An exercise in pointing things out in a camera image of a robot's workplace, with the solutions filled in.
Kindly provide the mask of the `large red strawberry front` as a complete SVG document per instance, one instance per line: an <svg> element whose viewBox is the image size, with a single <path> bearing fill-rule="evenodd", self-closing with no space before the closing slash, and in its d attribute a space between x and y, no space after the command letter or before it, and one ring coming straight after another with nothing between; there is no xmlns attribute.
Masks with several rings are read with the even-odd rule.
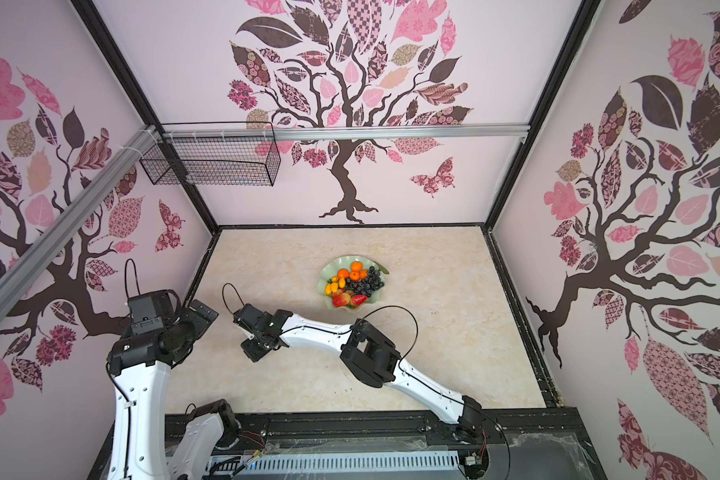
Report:
<svg viewBox="0 0 720 480"><path fill-rule="evenodd" d="M364 304L368 300L366 295L356 294L351 297L351 304L355 307Z"/></svg>

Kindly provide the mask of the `green scalloped fruit bowl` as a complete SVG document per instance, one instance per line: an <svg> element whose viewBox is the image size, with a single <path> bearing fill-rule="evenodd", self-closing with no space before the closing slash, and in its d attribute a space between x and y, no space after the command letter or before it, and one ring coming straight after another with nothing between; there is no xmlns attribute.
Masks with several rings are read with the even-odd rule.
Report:
<svg viewBox="0 0 720 480"><path fill-rule="evenodd" d="M331 310L357 309L380 299L389 275L389 270L374 260L342 256L321 270L316 290Z"/></svg>

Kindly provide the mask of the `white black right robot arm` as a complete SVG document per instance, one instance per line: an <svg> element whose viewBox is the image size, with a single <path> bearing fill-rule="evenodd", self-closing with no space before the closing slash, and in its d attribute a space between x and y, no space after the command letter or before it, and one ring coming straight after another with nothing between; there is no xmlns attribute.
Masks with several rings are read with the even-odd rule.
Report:
<svg viewBox="0 0 720 480"><path fill-rule="evenodd" d="M287 310L270 314L247 304L233 313L233 321L247 333L241 348L252 362L281 348L324 350L337 355L360 383L376 389L396 389L427 407L442 423L454 427L457 440L468 442L482 437L481 404L419 371L390 338L365 318L352 324L331 325Z"/></svg>

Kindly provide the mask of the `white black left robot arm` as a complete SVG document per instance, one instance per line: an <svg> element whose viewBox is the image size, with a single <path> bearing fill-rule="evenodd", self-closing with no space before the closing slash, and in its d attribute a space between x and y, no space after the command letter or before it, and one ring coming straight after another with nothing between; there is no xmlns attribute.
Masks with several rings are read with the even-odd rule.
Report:
<svg viewBox="0 0 720 480"><path fill-rule="evenodd" d="M106 361L116 402L107 477L200 479L215 449L238 442L239 422L225 400L196 407L168 457L166 399L174 368L188 358L218 313L198 300L184 306L172 290L131 296L127 306L129 324Z"/></svg>

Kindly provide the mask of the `dark grape bunch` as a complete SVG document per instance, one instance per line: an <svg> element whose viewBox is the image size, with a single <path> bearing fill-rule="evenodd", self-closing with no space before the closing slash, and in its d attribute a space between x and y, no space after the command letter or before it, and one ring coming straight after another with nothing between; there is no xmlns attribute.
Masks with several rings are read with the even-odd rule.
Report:
<svg viewBox="0 0 720 480"><path fill-rule="evenodd" d="M365 279L360 278L358 281L353 281L350 278L345 279L346 286L343 289L353 294L362 294L371 297L374 293L385 287L384 276L386 272L376 263L361 263L363 264L362 270L368 270L368 276Z"/></svg>

